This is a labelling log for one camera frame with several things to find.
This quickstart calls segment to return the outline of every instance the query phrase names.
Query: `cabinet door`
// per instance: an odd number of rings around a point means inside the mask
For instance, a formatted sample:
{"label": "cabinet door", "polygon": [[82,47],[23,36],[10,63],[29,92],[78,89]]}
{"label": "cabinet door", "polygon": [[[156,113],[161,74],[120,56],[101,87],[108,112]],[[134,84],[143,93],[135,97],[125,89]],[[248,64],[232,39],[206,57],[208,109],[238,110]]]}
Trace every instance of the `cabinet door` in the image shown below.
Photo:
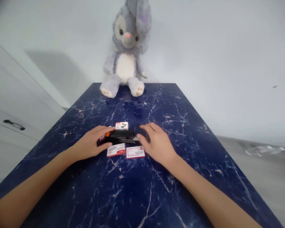
{"label": "cabinet door", "polygon": [[0,46],[0,124],[40,140],[65,111]]}
{"label": "cabinet door", "polygon": [[0,182],[37,142],[36,139],[0,125]]}

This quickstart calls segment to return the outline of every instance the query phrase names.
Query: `gray floor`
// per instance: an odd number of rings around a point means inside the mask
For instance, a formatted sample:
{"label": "gray floor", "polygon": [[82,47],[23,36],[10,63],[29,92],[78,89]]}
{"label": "gray floor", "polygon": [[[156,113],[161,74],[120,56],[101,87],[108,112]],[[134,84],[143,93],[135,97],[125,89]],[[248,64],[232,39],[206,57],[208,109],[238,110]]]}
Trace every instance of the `gray floor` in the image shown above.
{"label": "gray floor", "polygon": [[264,144],[217,137],[285,227],[285,152],[248,155],[246,149]]}

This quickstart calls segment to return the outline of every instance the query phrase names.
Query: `bunny ear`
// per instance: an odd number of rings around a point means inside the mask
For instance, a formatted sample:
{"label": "bunny ear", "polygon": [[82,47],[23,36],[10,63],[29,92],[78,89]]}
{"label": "bunny ear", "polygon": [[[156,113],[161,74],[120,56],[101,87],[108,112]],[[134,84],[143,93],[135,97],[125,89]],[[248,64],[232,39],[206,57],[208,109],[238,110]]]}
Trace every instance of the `bunny ear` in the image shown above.
{"label": "bunny ear", "polygon": [[147,35],[151,30],[152,15],[148,0],[126,0],[130,12],[136,17],[136,27],[139,34]]}

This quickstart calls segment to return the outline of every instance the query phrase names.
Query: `gray plush rabbit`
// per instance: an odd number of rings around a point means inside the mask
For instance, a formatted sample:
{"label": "gray plush rabbit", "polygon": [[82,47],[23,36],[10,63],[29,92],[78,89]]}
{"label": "gray plush rabbit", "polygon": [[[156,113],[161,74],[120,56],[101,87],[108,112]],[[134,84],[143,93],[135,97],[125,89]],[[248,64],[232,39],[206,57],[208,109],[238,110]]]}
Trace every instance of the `gray plush rabbit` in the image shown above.
{"label": "gray plush rabbit", "polygon": [[139,55],[148,49],[152,16],[148,0],[126,0],[113,23],[113,42],[118,51],[107,57],[103,70],[109,74],[107,82],[100,86],[101,92],[114,98],[120,85],[127,85],[131,94],[143,94],[144,84],[136,78],[136,71],[147,78]]}

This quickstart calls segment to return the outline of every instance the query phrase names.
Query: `table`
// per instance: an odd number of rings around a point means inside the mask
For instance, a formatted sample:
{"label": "table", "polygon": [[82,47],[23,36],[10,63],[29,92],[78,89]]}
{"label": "table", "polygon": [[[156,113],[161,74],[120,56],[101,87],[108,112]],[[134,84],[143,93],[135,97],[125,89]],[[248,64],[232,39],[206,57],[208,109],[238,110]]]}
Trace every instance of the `table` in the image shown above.
{"label": "table", "polygon": [[[114,99],[104,97],[99,86],[93,83],[3,180],[0,198],[97,125],[128,121],[130,130],[143,133],[139,125],[155,122],[191,167],[262,227],[282,227],[176,84],[145,84],[140,97],[121,86]],[[107,158],[103,152],[69,167],[22,227],[212,225],[183,185],[151,157]]]}

